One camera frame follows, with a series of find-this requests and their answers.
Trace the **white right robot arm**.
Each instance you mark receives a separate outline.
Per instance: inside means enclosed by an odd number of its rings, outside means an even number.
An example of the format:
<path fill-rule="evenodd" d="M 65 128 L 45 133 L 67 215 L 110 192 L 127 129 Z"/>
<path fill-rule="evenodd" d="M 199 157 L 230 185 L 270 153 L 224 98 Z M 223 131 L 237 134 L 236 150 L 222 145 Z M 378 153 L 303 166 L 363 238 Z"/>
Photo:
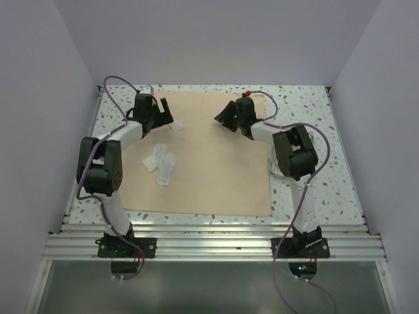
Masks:
<path fill-rule="evenodd" d="M 307 132 L 309 125 L 302 122 L 284 127 L 269 124 L 257 118 L 255 104 L 246 96 L 229 101 L 214 120 L 230 131 L 239 130 L 244 137 L 269 145 L 280 173 L 289 180 L 293 198 L 291 248 L 297 256 L 308 256 L 315 249 L 315 243 L 322 239 L 314 197 L 309 191 L 314 175 L 320 170 L 318 155 Z"/>

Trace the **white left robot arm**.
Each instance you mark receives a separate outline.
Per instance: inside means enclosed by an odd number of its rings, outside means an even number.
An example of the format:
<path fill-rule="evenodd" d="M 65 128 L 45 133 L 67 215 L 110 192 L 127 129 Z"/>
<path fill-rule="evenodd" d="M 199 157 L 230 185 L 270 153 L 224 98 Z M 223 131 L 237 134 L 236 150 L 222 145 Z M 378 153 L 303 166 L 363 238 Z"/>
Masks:
<path fill-rule="evenodd" d="M 105 233 L 115 237 L 113 249 L 121 256 L 134 253 L 136 241 L 128 234 L 132 224 L 122 206 L 119 188 L 123 180 L 122 153 L 152 130 L 174 122 L 166 98 L 138 93 L 123 123 L 99 137 L 81 140 L 77 164 L 77 199 L 93 198 L 100 205 Z"/>

